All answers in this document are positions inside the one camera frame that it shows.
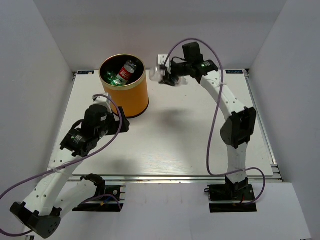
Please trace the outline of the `clear bottle blue white label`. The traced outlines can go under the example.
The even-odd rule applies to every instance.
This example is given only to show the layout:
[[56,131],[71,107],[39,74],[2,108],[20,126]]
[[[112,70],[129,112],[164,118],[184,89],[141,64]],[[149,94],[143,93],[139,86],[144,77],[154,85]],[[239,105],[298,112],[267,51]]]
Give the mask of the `clear bottle blue white label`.
[[[161,69],[160,66],[156,66],[156,67],[151,68],[149,70],[149,79],[153,82],[157,82],[160,84],[160,80],[162,80],[163,76],[171,77],[171,74],[168,72],[167,69]],[[179,80],[179,85],[173,86],[173,87],[180,87],[180,86],[188,85],[188,81],[184,76],[179,77],[178,80]]]

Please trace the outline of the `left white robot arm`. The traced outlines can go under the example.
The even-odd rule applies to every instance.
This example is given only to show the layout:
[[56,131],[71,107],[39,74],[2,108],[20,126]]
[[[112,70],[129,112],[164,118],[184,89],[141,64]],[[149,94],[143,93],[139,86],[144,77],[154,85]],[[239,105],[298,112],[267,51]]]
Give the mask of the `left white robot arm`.
[[60,143],[57,157],[50,169],[40,175],[41,180],[22,201],[14,202],[10,212],[32,232],[43,239],[51,237],[62,218],[79,205],[100,200],[106,193],[106,181],[90,173],[80,178],[80,183],[65,194],[62,189],[76,168],[86,159],[96,155],[94,148],[104,136],[116,138],[129,131],[130,123],[122,107],[113,113],[108,103],[95,103],[76,121]]

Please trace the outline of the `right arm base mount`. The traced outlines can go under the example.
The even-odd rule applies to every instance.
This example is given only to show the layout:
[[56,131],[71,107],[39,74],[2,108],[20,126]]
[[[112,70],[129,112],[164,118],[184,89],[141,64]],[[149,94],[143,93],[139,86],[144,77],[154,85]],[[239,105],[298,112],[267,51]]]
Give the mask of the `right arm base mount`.
[[208,195],[210,213],[257,212],[256,203],[249,204],[255,199],[251,184],[235,194],[230,192],[226,184],[213,184],[208,185],[204,193]]

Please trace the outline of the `green plastic bottle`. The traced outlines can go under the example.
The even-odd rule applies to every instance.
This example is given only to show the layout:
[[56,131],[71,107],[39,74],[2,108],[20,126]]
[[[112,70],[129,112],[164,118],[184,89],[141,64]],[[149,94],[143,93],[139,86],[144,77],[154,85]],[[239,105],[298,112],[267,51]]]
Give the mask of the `green plastic bottle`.
[[123,80],[112,71],[107,71],[105,77],[106,77],[106,82],[109,85],[116,86],[116,87],[124,85]]

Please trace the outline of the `large clear bottle red label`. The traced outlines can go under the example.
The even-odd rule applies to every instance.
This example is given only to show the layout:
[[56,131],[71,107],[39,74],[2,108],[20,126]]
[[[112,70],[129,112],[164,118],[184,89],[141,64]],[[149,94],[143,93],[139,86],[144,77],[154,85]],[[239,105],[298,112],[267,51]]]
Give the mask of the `large clear bottle red label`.
[[121,85],[126,85],[137,69],[137,64],[133,60],[128,60],[117,74]]

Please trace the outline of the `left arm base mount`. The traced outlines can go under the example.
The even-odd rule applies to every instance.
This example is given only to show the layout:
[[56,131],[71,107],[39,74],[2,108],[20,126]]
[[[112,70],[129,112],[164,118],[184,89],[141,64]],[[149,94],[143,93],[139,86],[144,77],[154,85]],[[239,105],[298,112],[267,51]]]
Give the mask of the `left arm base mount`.
[[125,185],[105,185],[104,194],[98,193],[93,199],[86,200],[75,207],[73,212],[92,212],[92,213],[119,213],[121,212],[126,195]]

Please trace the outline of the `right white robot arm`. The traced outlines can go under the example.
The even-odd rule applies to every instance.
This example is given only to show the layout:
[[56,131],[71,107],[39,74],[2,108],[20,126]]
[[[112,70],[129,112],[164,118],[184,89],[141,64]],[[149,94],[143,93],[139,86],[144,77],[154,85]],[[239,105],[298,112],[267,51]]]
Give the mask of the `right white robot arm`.
[[210,190],[227,200],[243,199],[249,188],[246,173],[246,155],[248,144],[254,133],[257,112],[253,107],[239,101],[223,78],[215,78],[214,73],[222,73],[212,60],[204,60],[197,42],[183,45],[184,57],[175,62],[168,54],[157,57],[159,83],[175,87],[190,76],[195,79],[214,99],[216,110],[221,111],[225,123],[220,129],[220,136],[227,147],[227,173],[225,184]]

